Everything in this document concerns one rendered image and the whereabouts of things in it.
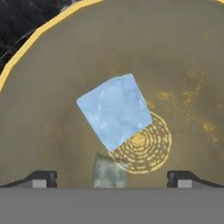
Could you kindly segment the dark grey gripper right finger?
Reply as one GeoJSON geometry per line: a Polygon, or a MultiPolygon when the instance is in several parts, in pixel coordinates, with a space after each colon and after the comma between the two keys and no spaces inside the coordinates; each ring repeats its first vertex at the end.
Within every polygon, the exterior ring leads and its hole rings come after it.
{"type": "Polygon", "coordinates": [[[167,172],[167,187],[168,188],[202,188],[214,187],[224,188],[224,185],[219,185],[199,178],[191,171],[168,171],[167,172]]]}

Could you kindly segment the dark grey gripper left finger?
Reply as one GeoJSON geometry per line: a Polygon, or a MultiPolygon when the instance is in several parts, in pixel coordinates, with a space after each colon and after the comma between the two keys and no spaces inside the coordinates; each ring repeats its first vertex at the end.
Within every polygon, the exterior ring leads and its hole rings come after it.
{"type": "Polygon", "coordinates": [[[33,171],[31,174],[20,180],[0,185],[0,188],[56,188],[56,171],[33,171]]]}

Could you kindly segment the pale blue ice cube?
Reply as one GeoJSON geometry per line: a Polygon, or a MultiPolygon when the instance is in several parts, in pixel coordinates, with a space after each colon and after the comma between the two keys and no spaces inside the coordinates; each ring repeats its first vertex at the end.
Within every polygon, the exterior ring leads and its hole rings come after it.
{"type": "Polygon", "coordinates": [[[79,97],[76,103],[108,151],[115,150],[152,123],[132,73],[105,81],[79,97]]]}
{"type": "Polygon", "coordinates": [[[93,188],[124,188],[126,171],[112,158],[97,154],[94,161],[93,188]]]}

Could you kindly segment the olive bowl with yellow rim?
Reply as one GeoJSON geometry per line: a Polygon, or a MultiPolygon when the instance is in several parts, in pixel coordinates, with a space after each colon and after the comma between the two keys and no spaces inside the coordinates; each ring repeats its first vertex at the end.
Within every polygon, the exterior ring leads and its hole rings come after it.
{"type": "Polygon", "coordinates": [[[92,187],[97,154],[126,187],[163,187],[170,170],[224,185],[224,3],[101,0],[43,33],[0,91],[0,185],[55,170],[59,187],[92,187]],[[108,152],[80,95],[133,74],[153,124],[108,152]]]}

